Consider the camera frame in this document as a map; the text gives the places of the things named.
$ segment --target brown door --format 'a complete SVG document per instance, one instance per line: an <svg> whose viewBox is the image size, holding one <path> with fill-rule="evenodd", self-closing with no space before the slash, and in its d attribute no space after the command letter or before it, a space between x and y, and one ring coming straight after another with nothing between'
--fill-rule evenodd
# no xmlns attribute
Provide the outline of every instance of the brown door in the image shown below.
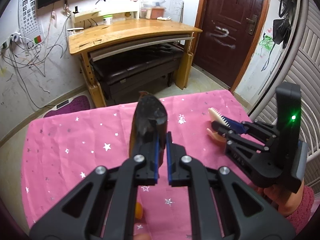
<svg viewBox="0 0 320 240"><path fill-rule="evenodd" d="M262 2L207 0L195 64L232 87L255 35L247 18L260 19Z"/></svg>

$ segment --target door handle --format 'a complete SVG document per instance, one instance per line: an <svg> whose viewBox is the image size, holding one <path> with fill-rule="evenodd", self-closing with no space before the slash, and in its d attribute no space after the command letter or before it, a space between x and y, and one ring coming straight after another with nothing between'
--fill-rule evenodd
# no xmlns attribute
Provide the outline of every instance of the door handle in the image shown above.
<svg viewBox="0 0 320 240"><path fill-rule="evenodd" d="M246 20L247 20L247 23L249 23L246 32L249 33L250 35L253 35L258 22L258 16L253 15L251 19L246 18Z"/></svg>
<svg viewBox="0 0 320 240"><path fill-rule="evenodd" d="M246 20L247 20L247 22L250 23L250 24L255 24L255 21L253 21L253 20L251 20L251 19L249 19L249 18L247 18Z"/></svg>

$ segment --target white wall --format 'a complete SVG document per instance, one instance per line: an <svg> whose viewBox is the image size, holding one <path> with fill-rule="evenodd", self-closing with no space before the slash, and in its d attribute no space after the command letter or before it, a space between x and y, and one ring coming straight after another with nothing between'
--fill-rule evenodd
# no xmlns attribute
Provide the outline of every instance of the white wall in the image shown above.
<svg viewBox="0 0 320 240"><path fill-rule="evenodd" d="M273 37L273 20L279 19L279 5L279 0L270 0L270 6L261 37L259 39L259 45L257 46L251 58L250 64L244 73L244 76L235 90L238 95L240 95L250 104L254 103L252 100L255 94L259 92L258 90L260 89L260 86L264 82L265 78L270 75L270 71L273 69L273 66L279 57L278 53L282 49L282 44L275 45L267 69L261 71L269 56L269 50L263 46L263 34L265 33L265 35L268 35L271 38Z"/></svg>
<svg viewBox="0 0 320 240"><path fill-rule="evenodd" d="M179 4L183 0L166 0L165 16L171 16L174 20L179 20ZM199 0L184 0L184 20L183 22L194 26L196 12ZM78 6L79 11L92 8L97 0L68 0L70 9L73 11ZM55 2L54 11L57 14L57 27L51 25L49 32L49 44L54 44L58 38L66 16L63 12L64 1ZM11 0L0 18L0 44L2 44L10 34L18 30L18 0ZM49 20L52 5L37 10L37 17L41 20L44 30L44 36L48 33ZM66 48L66 40L64 34L58 42L64 49ZM13 46L15 54L19 57L26 56L25 53ZM80 74L80 61L78 57L71 56L67 50L60 59L61 48L55 46L48 56L45 63L46 77L36 68L23 68L19 72L26 83L28 91L33 101L40 107L45 106L63 94L84 84L82 74ZM40 70L44 71L43 64L39 65ZM24 85L18 79L18 73L15 69L5 63L0 58L0 140L8 134L15 126L30 116L37 108L30 102L28 95L24 91Z"/></svg>

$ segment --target wooden desk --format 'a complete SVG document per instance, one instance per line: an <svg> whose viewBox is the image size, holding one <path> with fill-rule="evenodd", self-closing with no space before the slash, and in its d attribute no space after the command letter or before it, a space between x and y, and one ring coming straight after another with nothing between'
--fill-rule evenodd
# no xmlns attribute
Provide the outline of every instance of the wooden desk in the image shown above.
<svg viewBox="0 0 320 240"><path fill-rule="evenodd" d="M115 22L110 26L99 25L84 30L84 33L69 37L70 54L82 57L82 72L96 107L106 106L99 82L89 63L88 52L128 41L143 38L189 34L202 30L173 21L132 19ZM189 52L191 40L185 42L184 55L176 74L176 85L183 89L187 85L193 54Z"/></svg>

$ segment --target brown leather bench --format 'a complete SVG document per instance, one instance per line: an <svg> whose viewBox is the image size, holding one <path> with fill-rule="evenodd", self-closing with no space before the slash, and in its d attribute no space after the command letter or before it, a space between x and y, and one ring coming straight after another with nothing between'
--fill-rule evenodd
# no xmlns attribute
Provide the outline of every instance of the brown leather bench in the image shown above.
<svg viewBox="0 0 320 240"><path fill-rule="evenodd" d="M106 98L115 101L125 93L164 75L168 75L170 86L182 55L182 50L162 43L129 50L95 62L90 60L90 63Z"/></svg>

